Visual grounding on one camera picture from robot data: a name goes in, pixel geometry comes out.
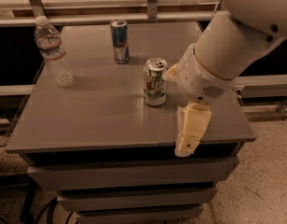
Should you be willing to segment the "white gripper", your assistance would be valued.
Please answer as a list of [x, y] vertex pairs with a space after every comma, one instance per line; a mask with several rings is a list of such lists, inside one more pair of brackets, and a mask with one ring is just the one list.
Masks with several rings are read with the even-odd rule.
[[231, 89], [234, 78], [218, 77], [204, 68], [196, 58], [195, 44], [191, 44], [179, 63], [165, 72], [163, 79], [177, 81], [180, 92], [194, 101], [186, 107], [179, 106], [177, 111], [174, 153], [177, 157], [188, 157], [195, 152], [210, 123], [212, 112], [205, 104], [215, 103], [223, 97]]

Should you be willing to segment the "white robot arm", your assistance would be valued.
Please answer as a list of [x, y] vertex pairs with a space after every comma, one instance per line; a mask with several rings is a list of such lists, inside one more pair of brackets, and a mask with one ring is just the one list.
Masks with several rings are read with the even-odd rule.
[[165, 72], [188, 104], [177, 111], [174, 153], [193, 154], [210, 123], [210, 104], [231, 89], [237, 77], [287, 39], [287, 0], [222, 0], [196, 43]]

